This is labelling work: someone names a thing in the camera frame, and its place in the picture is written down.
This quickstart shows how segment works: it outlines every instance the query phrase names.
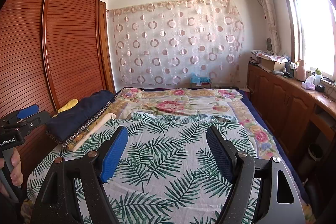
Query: pink bottle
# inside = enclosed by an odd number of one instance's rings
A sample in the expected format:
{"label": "pink bottle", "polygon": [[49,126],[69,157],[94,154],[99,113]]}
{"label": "pink bottle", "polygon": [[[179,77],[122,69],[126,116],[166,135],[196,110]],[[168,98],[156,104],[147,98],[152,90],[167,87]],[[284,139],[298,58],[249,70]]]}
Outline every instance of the pink bottle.
{"label": "pink bottle", "polygon": [[306,80],[306,70],[305,70],[305,61],[299,59],[299,66],[296,68],[296,79],[304,82]]}

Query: window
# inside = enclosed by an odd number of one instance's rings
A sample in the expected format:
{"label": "window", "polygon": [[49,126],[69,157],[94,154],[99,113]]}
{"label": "window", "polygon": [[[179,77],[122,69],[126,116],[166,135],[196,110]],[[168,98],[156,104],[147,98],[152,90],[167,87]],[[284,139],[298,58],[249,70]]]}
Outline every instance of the window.
{"label": "window", "polygon": [[292,32],[292,59],[336,80],[335,9],[329,0],[287,0]]}

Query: hand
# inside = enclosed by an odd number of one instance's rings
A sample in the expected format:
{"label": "hand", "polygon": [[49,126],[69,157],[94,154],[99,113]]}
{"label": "hand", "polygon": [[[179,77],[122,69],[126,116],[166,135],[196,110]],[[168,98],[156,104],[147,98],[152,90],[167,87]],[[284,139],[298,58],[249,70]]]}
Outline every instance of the hand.
{"label": "hand", "polygon": [[[20,154],[16,148],[14,148],[14,153],[10,159],[12,162],[12,165],[14,169],[12,170],[10,174],[10,178],[12,179],[14,186],[20,186],[23,182],[23,174],[21,173],[21,159]],[[2,169],[5,166],[5,160],[0,159],[0,169]],[[5,187],[0,182],[0,193],[2,193],[4,196],[9,197],[8,192],[6,191]]]}

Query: window curtain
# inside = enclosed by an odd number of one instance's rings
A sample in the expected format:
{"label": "window curtain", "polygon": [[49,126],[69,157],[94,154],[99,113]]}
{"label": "window curtain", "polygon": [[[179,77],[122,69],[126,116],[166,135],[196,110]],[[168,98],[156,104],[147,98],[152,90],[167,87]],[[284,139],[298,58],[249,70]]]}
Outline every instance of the window curtain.
{"label": "window curtain", "polygon": [[240,85],[244,25],[232,0],[174,0],[112,13],[122,85],[189,87],[192,73]]}
{"label": "window curtain", "polygon": [[277,27],[276,27],[277,18],[275,15],[273,0],[261,0],[261,4],[264,8],[266,20],[268,23],[268,30],[270,31],[271,34],[272,49],[275,52],[275,54],[278,54],[281,50],[281,47],[277,35]]}

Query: mattress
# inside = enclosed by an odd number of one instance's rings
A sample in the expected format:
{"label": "mattress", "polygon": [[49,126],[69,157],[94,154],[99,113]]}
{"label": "mattress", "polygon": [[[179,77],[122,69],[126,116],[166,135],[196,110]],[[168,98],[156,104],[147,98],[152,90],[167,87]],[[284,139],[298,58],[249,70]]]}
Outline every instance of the mattress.
{"label": "mattress", "polygon": [[[104,185],[120,222],[215,222],[231,185],[218,172],[206,143],[206,129],[214,125],[224,138],[254,157],[280,155],[296,182],[307,223],[314,222],[306,193],[290,162],[243,92],[127,88],[112,101],[117,119],[106,122],[75,153],[56,147],[31,173],[27,189],[32,202],[54,158],[82,157],[123,125],[129,141],[115,176]],[[90,223],[80,180],[75,184],[83,220]],[[255,179],[243,223],[252,220],[259,184]]]}

